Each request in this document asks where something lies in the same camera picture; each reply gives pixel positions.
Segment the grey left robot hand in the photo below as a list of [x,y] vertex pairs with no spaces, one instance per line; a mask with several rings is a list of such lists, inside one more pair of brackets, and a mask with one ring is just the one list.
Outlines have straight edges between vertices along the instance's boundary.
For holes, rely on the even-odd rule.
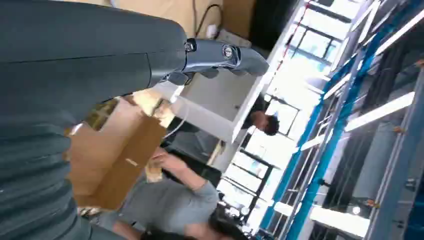
[[0,3],[0,130],[69,128],[98,103],[185,73],[262,76],[256,51],[188,38],[175,21],[54,0]]

